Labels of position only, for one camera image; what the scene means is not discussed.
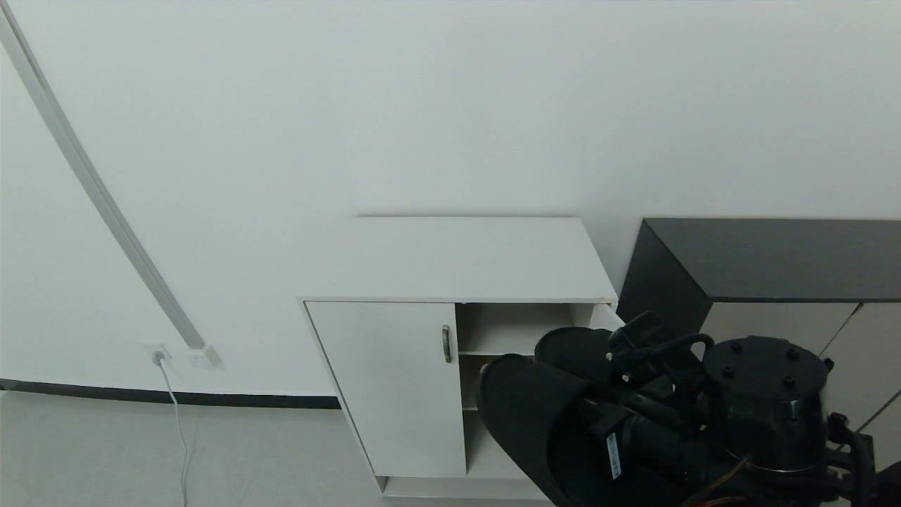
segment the gray floor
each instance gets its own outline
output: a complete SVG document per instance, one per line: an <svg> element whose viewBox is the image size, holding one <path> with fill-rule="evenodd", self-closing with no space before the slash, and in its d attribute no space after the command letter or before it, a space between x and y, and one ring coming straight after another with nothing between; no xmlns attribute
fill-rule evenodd
<svg viewBox="0 0 901 507"><path fill-rule="evenodd" d="M480 504L383 500L337 410L185 406L182 425L189 507ZM2 507L180 507L181 459L171 405L0 397Z"/></svg>

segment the orange wire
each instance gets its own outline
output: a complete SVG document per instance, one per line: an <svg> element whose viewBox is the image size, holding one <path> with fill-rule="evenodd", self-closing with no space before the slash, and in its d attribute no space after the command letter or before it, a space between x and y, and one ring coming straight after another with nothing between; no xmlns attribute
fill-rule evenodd
<svg viewBox="0 0 901 507"><path fill-rule="evenodd" d="M744 497L743 496L724 496L722 498L717 498L717 499L711 500L709 502L704 502L704 503L698 505L697 507L714 507L715 505L722 505L724 503L738 502L739 500L744 500Z"/></svg>
<svg viewBox="0 0 901 507"><path fill-rule="evenodd" d="M745 456L745 457L743 457L743 458L742 458L742 459L741 459L741 460L733 467L732 470L730 470L729 472L727 472L725 475L723 475L723 476L720 477L719 479L716 479L715 481L713 481L712 483L710 483L710 484L709 484L707 487L705 487L703 490L699 491L698 493L693 494L690 498L688 498L688 500L685 500L685 503L682 504L682 507L690 507L690 506L692 506L692 505L696 505L696 502L701 502L701 501L703 501L703 500L707 497L707 495L710 494L714 489L718 488L718 487L721 486L723 483L725 483L725 482L728 481L729 479L733 478L733 476L734 476L735 474L738 474L738 471L742 469L742 467L744 466L744 464L745 464L745 463L748 463L748 458L749 458L749 457L750 457L750 456ZM722 499L717 498L717 499L711 500L710 502L716 502L717 500L722 500ZM713 503L713 504L709 504L709 503L700 503L700 504L698 504L696 507L702 507L702 506L703 506L703 507L710 507L711 505L719 505L719 503Z"/></svg>

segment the white label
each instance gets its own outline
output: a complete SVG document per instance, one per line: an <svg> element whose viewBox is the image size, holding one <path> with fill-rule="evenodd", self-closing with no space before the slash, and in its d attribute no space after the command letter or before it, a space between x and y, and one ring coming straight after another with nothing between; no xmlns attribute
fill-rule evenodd
<svg viewBox="0 0 901 507"><path fill-rule="evenodd" d="M607 437L607 455L610 456L610 475L619 477L623 473L623 467L619 462L619 447L616 445L616 433Z"/></svg>

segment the black cabinet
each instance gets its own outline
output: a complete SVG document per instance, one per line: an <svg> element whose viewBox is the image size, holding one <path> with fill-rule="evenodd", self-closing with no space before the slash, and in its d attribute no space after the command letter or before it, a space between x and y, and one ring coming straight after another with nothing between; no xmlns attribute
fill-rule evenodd
<svg viewBox="0 0 901 507"><path fill-rule="evenodd" d="M831 357L827 405L860 428L901 389L901 222L647 218L617 313L644 310L680 333L778 336ZM877 440L879 462L901 460L899 438Z"/></svg>

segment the cabinet handle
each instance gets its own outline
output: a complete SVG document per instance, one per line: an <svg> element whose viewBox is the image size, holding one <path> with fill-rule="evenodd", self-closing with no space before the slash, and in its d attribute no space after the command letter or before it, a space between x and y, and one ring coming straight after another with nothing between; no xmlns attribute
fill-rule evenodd
<svg viewBox="0 0 901 507"><path fill-rule="evenodd" d="M444 362L450 363L453 361L453 357L451 357L451 327L445 326L441 328L441 341L444 344Z"/></svg>

